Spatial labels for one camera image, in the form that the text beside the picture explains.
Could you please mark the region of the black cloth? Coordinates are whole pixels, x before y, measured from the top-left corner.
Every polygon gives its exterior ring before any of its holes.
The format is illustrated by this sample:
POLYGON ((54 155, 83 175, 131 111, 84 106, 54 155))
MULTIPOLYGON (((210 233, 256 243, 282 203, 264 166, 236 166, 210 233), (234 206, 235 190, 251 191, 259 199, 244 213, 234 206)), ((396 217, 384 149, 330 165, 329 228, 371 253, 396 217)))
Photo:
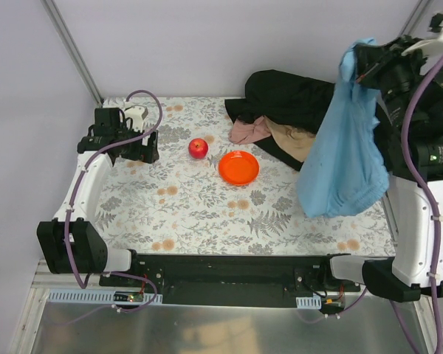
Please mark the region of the black cloth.
MULTIPOLYGON (((228 117, 254 123, 265 116, 266 123, 290 125, 316 135, 334 94, 334 84, 274 69, 255 72, 245 83, 244 97, 226 99, 228 117)), ((292 158, 275 143, 272 135, 253 143, 293 170, 303 162, 292 158)))

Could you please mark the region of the light blue cloth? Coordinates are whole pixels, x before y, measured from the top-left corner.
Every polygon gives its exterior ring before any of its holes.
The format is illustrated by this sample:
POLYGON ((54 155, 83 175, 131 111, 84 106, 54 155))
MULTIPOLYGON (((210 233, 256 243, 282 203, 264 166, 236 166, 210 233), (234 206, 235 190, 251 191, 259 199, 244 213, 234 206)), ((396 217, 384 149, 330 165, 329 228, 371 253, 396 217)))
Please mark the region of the light blue cloth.
POLYGON ((374 142, 380 92, 357 83, 357 59, 352 47, 343 54, 332 100, 299 172, 298 200, 309 218, 358 215, 389 186, 374 142))

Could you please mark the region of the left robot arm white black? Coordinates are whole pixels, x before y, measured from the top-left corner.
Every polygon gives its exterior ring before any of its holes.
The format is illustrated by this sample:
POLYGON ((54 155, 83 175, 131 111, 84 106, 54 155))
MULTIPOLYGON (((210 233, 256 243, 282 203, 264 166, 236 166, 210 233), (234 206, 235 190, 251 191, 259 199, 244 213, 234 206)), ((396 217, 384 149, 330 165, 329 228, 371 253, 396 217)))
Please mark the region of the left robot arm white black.
POLYGON ((127 271, 135 252, 113 249, 95 228, 96 209, 106 176, 118 158, 152 164, 158 160, 158 133, 146 143, 143 121, 148 109, 96 108, 95 122, 77 146, 77 167, 68 193, 52 220, 42 221, 37 237, 53 274, 100 274, 127 271))

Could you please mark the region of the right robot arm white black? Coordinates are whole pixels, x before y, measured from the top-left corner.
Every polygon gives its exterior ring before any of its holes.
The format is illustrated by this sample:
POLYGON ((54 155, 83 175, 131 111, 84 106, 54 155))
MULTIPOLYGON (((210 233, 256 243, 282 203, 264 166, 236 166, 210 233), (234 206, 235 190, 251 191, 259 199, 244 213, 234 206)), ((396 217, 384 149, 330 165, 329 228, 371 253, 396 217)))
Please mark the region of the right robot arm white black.
POLYGON ((353 49, 357 83, 380 92, 375 142, 390 174, 393 257, 335 255, 333 278, 395 302, 443 297, 443 44, 403 36, 353 49))

